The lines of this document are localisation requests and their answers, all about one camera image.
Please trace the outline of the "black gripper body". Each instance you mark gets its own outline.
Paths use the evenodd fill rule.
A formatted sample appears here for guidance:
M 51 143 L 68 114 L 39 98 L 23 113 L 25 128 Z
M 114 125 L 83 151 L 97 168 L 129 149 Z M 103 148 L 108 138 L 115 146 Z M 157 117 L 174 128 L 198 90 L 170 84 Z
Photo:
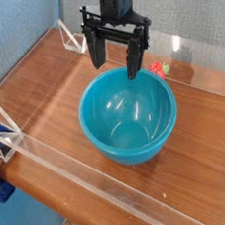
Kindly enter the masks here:
M 97 41 L 112 40 L 122 44 L 130 38 L 139 37 L 145 49 L 149 46 L 149 26 L 152 21 L 136 13 L 133 9 L 121 18 L 104 17 L 100 14 L 99 6 L 82 5 L 80 13 L 83 17 L 82 32 L 87 44 L 95 50 Z

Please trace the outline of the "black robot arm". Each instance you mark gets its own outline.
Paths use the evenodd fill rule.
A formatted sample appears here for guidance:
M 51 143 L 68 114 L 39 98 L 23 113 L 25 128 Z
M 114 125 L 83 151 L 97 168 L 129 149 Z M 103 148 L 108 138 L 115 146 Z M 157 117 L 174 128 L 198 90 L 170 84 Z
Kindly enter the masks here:
M 149 46 L 152 21 L 133 10 L 133 0 L 100 0 L 99 10 L 82 5 L 82 32 L 94 67 L 106 61 L 106 41 L 127 45 L 128 78 L 133 80 L 142 66 L 144 50 Z

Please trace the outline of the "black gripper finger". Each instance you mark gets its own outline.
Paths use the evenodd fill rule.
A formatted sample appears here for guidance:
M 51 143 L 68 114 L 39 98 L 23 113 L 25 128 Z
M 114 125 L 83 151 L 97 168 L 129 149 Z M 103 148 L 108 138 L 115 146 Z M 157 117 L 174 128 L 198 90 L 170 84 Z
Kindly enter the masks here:
M 84 27 L 84 33 L 94 67 L 99 69 L 106 60 L 105 39 L 95 28 Z
M 132 38 L 127 45 L 127 71 L 128 78 L 133 80 L 136 77 L 138 71 L 140 71 L 142 65 L 143 48 L 141 46 L 141 40 L 138 38 Z

